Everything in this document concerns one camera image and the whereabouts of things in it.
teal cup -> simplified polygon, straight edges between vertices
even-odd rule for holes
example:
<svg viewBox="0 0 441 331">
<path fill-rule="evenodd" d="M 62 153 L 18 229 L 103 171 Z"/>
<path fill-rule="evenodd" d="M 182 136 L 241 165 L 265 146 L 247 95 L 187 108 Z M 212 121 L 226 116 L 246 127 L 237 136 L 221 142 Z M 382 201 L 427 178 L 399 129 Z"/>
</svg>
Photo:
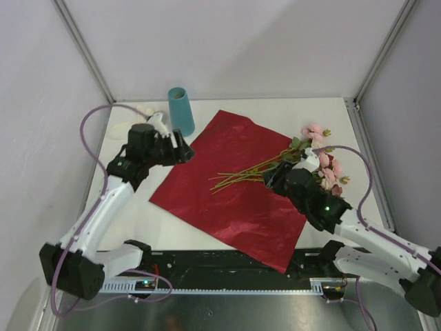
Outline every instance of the teal cup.
<svg viewBox="0 0 441 331">
<path fill-rule="evenodd" d="M 194 132 L 194 120 L 187 91 L 183 88 L 168 91 L 168 108 L 173 129 L 179 129 L 184 137 L 191 135 Z"/>
</svg>

white tabletop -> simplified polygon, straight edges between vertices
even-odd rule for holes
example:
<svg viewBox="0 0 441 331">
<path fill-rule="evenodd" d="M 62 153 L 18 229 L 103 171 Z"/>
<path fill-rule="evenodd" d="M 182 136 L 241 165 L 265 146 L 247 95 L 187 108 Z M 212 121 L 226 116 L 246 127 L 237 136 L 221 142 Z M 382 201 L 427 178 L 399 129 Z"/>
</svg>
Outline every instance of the white tabletop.
<svg viewBox="0 0 441 331">
<path fill-rule="evenodd" d="M 166 101 L 127 104 L 168 113 Z M 326 138 L 329 145 L 342 144 L 358 150 L 345 103 L 341 98 L 211 100 L 192 101 L 191 105 L 196 130 L 194 134 L 186 138 L 188 143 L 195 140 L 221 109 L 249 117 L 254 123 L 288 137 L 299 137 L 300 129 L 303 126 L 309 123 L 318 123 L 323 128 L 332 131 L 332 135 Z M 138 120 L 139 116 L 130 110 L 123 108 L 112 110 L 100 152 L 100 160 L 104 164 L 114 158 L 121 145 L 125 143 L 131 124 Z M 365 167 L 362 161 L 350 152 L 336 150 L 332 154 L 342 161 L 344 174 L 351 177 L 351 182 L 343 188 L 343 197 L 355 207 L 367 188 L 368 179 Z M 144 180 L 136 194 L 115 216 L 113 224 L 101 242 L 100 250 L 117 248 L 127 239 L 136 239 L 147 243 L 151 245 L 153 250 L 232 249 L 149 202 L 149 198 L 171 169 L 171 167 L 151 169 L 149 177 Z M 100 170 L 96 170 L 88 202 L 101 189 L 102 182 L 103 175 Z M 380 213 L 372 194 L 365 203 L 363 214 L 382 226 Z M 319 248 L 323 247 L 330 239 L 353 245 L 350 241 L 327 232 L 319 232 L 306 223 L 296 247 Z"/>
</svg>

green leaf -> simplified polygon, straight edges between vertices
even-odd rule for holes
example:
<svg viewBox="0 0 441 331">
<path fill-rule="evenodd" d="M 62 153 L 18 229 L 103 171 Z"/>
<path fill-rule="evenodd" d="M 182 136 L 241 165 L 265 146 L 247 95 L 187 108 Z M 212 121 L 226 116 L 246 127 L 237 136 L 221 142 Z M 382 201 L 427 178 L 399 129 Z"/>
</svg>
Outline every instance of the green leaf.
<svg viewBox="0 0 441 331">
<path fill-rule="evenodd" d="M 297 137 L 294 137 L 292 139 L 292 143 L 289 145 L 289 147 L 298 148 L 298 146 L 300 146 L 300 139 Z"/>
<path fill-rule="evenodd" d="M 299 150 L 304 150 L 305 148 L 311 147 L 311 142 L 309 140 L 302 141 L 302 144 L 298 148 Z"/>
</svg>

red cellophane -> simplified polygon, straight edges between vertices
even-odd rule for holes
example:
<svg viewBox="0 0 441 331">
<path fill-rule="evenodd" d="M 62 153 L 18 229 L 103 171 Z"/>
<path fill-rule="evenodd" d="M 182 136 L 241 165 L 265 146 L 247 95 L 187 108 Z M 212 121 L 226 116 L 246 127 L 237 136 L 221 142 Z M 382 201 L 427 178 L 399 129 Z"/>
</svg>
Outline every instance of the red cellophane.
<svg viewBox="0 0 441 331">
<path fill-rule="evenodd" d="M 193 142 L 195 157 L 170 172 L 150 201 L 260 262 L 285 272 L 306 218 L 260 182 L 213 194 L 218 172 L 240 172 L 278 155 L 291 139 L 219 110 Z"/>
</svg>

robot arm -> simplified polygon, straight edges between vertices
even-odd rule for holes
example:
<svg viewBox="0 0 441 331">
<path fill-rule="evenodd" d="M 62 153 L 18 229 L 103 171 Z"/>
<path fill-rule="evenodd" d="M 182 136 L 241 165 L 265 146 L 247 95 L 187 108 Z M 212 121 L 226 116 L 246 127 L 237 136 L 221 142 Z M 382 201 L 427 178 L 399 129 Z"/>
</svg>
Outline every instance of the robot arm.
<svg viewBox="0 0 441 331">
<path fill-rule="evenodd" d="M 46 282 L 52 283 L 61 254 L 72 238 L 73 244 L 61 267 L 57 288 L 76 297 L 92 299 L 104 281 L 128 269 L 143 267 L 150 257 L 148 245 L 128 240 L 115 250 L 97 252 L 101 239 L 114 215 L 136 192 L 151 167 L 186 163 L 193 156 L 194 151 L 185 143 L 179 130 L 174 130 L 173 136 L 168 132 L 161 113 L 151 116 L 147 123 L 134 124 L 128 133 L 127 144 L 107 166 L 107 190 L 94 201 L 101 200 L 98 207 L 92 214 L 92 207 L 85 210 L 56 245 L 47 243 L 40 250 Z M 81 233 L 75 235 L 86 219 Z"/>
<path fill-rule="evenodd" d="M 364 253 L 330 241 L 323 251 L 339 271 L 388 286 L 404 295 L 415 309 L 430 316 L 439 316 L 441 276 L 417 259 L 417 255 L 440 267 L 441 248 L 432 252 L 367 219 L 368 226 L 365 226 L 351 205 L 316 184 L 311 172 L 318 166 L 315 153 L 310 148 L 306 149 L 302 161 L 296 166 L 284 161 L 276 169 L 265 173 L 265 185 L 276 194 L 288 197 L 315 229 L 351 240 L 370 252 Z M 392 241 L 408 246 L 414 253 Z"/>
</svg>

